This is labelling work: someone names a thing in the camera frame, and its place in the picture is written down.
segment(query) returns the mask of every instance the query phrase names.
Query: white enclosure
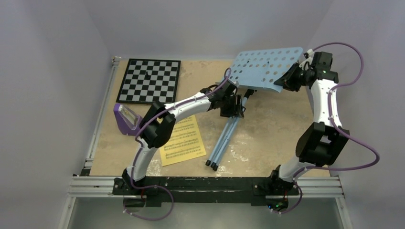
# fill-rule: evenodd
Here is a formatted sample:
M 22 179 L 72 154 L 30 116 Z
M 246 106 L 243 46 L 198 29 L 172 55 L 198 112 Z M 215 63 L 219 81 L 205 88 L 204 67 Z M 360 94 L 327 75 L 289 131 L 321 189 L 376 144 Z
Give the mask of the white enclosure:
M 111 56 L 219 59 L 327 42 L 364 55 L 360 81 L 338 91 L 340 120 L 381 153 L 374 167 L 338 173 L 353 227 L 402 228 L 404 11 L 403 0 L 0 1 L 0 228 L 56 228 Z M 322 50 L 340 82 L 357 75 L 353 51 Z M 334 167 L 372 160 L 349 142 Z

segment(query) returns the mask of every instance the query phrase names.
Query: checkerboard pattern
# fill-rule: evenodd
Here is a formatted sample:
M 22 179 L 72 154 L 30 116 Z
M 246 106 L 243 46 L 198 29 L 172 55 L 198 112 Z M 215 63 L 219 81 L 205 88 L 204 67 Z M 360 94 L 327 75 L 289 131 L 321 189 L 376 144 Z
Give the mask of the checkerboard pattern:
M 117 103 L 173 103 L 179 72 L 180 61 L 130 59 Z

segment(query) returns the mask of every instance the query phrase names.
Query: yellow sheet music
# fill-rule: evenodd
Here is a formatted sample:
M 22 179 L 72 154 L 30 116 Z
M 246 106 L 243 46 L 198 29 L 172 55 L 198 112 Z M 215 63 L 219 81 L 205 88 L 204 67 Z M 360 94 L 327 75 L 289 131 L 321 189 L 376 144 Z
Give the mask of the yellow sheet music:
M 167 166 L 206 155 L 195 116 L 174 125 L 170 140 L 160 148 L 162 165 Z

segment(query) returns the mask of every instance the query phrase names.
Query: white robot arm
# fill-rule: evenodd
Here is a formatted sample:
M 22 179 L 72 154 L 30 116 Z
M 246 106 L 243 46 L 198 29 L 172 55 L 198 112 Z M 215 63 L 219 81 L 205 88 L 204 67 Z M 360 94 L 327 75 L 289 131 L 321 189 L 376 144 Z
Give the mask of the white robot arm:
M 184 105 L 178 106 L 178 104 L 181 104 L 184 101 L 198 98 L 203 95 L 204 95 L 203 93 L 197 93 L 196 95 L 194 95 L 190 98 L 181 100 L 179 102 L 166 104 L 164 107 L 165 107 L 165 109 L 168 109 L 173 106 L 176 107 L 176 109 L 168 111 L 168 112 L 169 112 L 169 114 L 172 114 L 174 116 L 174 118 L 175 118 L 174 123 L 177 123 L 178 121 L 180 121 L 184 118 L 187 118 L 191 115 L 201 113 L 201 112 L 206 112 L 210 109 L 211 102 L 208 97 L 204 97 L 193 103 L 186 103 Z M 139 138 L 139 141 L 141 142 L 141 144 L 139 144 L 138 147 L 142 147 L 142 146 L 143 147 L 141 149 L 140 155 L 138 156 L 137 160 L 135 161 L 134 175 L 133 175 L 134 181 L 139 181 L 145 177 L 146 170 L 149 166 L 149 163 L 150 163 L 153 155 L 158 150 L 158 148 L 156 148 L 156 147 L 149 148 L 148 143 L 142 137 Z M 131 177 L 131 174 L 130 174 L 131 169 L 132 169 L 132 165 L 127 167 L 127 173 L 130 177 Z
M 153 120 L 140 135 L 138 140 L 140 144 L 137 149 L 139 153 L 135 156 L 135 164 L 129 165 L 124 170 L 124 180 L 126 179 L 128 182 L 128 179 L 132 178 L 133 181 L 137 182 L 145 177 L 153 155 L 159 147 L 168 142 L 174 124 L 180 120 L 217 108 L 221 109 L 221 116 L 223 117 L 243 117 L 242 97 L 240 94 L 235 94 L 238 87 L 237 83 L 226 80 L 226 82 L 221 82 L 220 85 L 220 88 L 216 88 L 219 87 L 217 85 L 203 88 L 194 96 L 176 103 L 162 104 L 155 102 L 140 122 L 140 126 L 145 125 L 159 112 L 168 111 L 161 115 L 161 123 Z
M 330 70 L 332 54 L 308 50 L 304 55 L 306 60 L 295 63 L 275 82 L 289 91 L 298 91 L 301 86 L 309 86 L 314 102 L 313 124 L 298 140 L 296 156 L 277 167 L 272 174 L 274 179 L 288 183 L 307 171 L 302 168 L 333 164 L 348 141 L 333 128 L 329 117 L 328 95 L 331 93 L 333 119 L 342 128 L 336 106 L 336 90 L 331 91 L 338 83 L 337 73 Z

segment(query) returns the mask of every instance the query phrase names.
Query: black mounting plate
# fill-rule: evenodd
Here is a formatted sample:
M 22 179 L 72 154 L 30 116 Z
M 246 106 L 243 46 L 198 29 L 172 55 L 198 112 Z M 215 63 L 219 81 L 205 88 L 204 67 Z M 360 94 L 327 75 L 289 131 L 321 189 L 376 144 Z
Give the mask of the black mounting plate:
M 267 205 L 266 196 L 282 196 L 285 190 L 275 189 L 269 177 L 145 177 L 137 186 L 159 185 L 167 188 L 178 203 L 249 203 L 251 206 Z M 140 189 L 128 186 L 122 178 L 114 179 L 113 195 L 140 195 Z M 293 188 L 287 195 L 298 195 Z M 161 188 L 147 188 L 147 207 L 160 207 L 171 202 Z

